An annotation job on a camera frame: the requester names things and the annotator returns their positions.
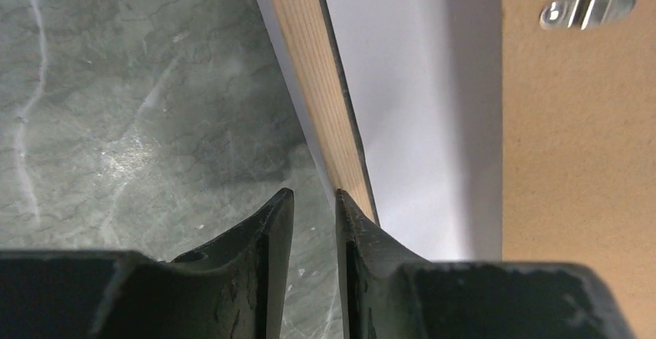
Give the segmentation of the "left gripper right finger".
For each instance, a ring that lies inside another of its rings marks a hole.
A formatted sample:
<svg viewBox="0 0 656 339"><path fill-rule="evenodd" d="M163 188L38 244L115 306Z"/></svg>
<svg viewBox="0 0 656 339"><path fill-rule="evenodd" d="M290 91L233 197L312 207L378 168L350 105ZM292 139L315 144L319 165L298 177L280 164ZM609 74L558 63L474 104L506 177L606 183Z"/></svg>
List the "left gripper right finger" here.
<svg viewBox="0 0 656 339"><path fill-rule="evenodd" d="M590 268L561 262L431 262L336 193L346 338L632 338Z"/></svg>

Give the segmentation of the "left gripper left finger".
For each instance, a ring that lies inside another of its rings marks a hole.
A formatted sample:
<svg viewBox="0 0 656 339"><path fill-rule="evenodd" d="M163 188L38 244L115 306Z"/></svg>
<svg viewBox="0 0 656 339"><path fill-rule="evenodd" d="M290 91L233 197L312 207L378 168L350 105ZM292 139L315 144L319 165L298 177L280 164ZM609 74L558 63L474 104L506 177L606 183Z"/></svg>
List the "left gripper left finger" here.
<svg viewBox="0 0 656 339"><path fill-rule="evenodd" d="M4 250L3 338L277 338L294 194L157 262L135 251Z"/></svg>

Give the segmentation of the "glossy photo print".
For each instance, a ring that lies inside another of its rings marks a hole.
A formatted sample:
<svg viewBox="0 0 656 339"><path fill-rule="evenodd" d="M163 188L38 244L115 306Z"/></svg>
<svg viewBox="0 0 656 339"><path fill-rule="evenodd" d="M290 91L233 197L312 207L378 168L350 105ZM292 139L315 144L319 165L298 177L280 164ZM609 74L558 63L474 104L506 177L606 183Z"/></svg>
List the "glossy photo print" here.
<svg viewBox="0 0 656 339"><path fill-rule="evenodd" d="M381 227L502 256L501 0L326 0Z"/></svg>

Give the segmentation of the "white wooden picture frame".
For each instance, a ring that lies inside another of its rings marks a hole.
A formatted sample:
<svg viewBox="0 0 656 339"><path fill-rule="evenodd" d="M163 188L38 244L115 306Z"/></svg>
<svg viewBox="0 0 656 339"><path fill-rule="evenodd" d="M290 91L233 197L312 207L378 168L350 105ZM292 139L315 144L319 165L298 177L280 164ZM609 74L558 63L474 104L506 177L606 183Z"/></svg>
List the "white wooden picture frame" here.
<svg viewBox="0 0 656 339"><path fill-rule="evenodd" d="M345 190L379 222L326 0L256 0L330 201Z"/></svg>

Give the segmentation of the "brown backing board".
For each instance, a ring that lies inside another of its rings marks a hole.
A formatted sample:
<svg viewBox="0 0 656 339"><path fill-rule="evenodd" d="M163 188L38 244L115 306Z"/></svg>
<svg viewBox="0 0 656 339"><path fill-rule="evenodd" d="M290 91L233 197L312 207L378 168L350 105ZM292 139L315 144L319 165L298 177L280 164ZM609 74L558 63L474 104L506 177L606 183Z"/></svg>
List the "brown backing board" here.
<svg viewBox="0 0 656 339"><path fill-rule="evenodd" d="M655 336L655 0L553 30L502 0L503 257L595 269Z"/></svg>

